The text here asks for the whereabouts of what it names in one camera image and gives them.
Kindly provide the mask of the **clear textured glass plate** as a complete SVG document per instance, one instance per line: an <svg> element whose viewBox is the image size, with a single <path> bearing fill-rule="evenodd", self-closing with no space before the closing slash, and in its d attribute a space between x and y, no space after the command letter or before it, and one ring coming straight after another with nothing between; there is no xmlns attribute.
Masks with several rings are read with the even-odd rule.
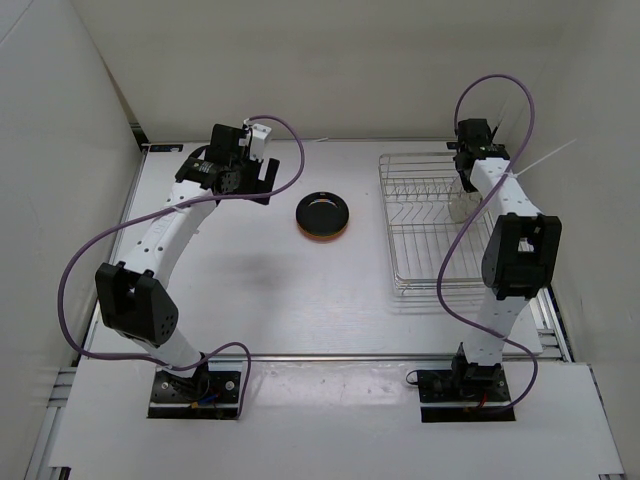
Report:
<svg viewBox="0 0 640 480"><path fill-rule="evenodd" d="M454 194L448 202L448 211L451 220L456 224L463 224L477 209L483 197L479 192L466 192L464 190Z"/></svg>

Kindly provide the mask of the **black plastic plate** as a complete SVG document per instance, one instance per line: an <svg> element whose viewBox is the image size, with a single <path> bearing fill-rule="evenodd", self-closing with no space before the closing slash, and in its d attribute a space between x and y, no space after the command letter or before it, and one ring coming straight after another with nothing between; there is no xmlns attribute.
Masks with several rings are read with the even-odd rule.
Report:
<svg viewBox="0 0 640 480"><path fill-rule="evenodd" d="M326 191L306 195L295 211L298 227L316 235L328 235L346 228L349 217L346 202Z"/></svg>

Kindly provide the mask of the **orange plastic plate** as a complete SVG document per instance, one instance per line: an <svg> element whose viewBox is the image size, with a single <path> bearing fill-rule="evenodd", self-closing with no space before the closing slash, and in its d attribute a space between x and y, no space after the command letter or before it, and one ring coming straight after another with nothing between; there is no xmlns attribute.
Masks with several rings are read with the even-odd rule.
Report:
<svg viewBox="0 0 640 480"><path fill-rule="evenodd" d="M339 239L340 237L342 237L345 234L345 232L347 231L347 228L343 228L340 231L337 231L337 232L334 232L334 233L331 233L331 234L328 234L328 235L316 235L316 234L310 233L310 232L308 232L308 231L306 231L306 230L304 230L302 228L298 228L298 231L300 232L300 234L304 238L306 238L306 239L308 239L310 241L313 241L313 242L316 242L316 243L329 243L329 242L333 242L333 241Z"/></svg>

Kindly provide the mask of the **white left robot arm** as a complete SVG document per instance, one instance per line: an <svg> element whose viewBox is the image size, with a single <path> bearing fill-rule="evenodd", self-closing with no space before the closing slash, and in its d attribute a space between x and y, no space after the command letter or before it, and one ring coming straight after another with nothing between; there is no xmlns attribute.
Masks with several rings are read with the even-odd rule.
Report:
<svg viewBox="0 0 640 480"><path fill-rule="evenodd" d="M166 213L154 219L134 248L95 275L104 325L173 368L175 388L188 400L206 395L210 377L194 366L202 358L177 324L179 311L167 292L174 267L221 195L250 195L265 203L279 163L265 161L269 127L217 124L208 145L180 166L166 200Z"/></svg>

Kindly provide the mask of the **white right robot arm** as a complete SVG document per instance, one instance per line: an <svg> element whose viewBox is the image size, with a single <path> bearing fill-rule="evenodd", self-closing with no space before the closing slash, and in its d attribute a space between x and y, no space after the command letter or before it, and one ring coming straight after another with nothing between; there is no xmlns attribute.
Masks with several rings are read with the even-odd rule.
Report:
<svg viewBox="0 0 640 480"><path fill-rule="evenodd" d="M507 171L509 154L493 142L494 132L485 119L460 121L456 135L454 163L462 187L488 201L485 208L494 221L481 261L486 291L475 322L496 334L473 331L462 344L468 364L449 375L452 393L470 400L486 384L479 368L493 370L501 364L505 339L517 317L551 283L562 223L543 214Z"/></svg>

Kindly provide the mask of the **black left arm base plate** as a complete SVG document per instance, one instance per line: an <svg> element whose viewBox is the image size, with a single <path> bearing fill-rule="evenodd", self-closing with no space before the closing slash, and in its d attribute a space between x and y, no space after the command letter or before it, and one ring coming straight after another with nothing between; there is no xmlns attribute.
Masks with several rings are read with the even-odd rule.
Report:
<svg viewBox="0 0 640 480"><path fill-rule="evenodd" d="M240 370L201 365L192 378L158 369L154 373L147 417L163 420L236 420L239 417Z"/></svg>

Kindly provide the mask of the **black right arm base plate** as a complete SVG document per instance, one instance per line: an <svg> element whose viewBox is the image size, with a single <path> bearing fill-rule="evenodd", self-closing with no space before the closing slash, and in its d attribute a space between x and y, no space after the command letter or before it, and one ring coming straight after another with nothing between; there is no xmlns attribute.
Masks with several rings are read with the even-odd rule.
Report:
<svg viewBox="0 0 640 480"><path fill-rule="evenodd" d="M405 376L418 389L421 422L514 422L514 408L504 373L492 386L455 386L451 370L411 370Z"/></svg>

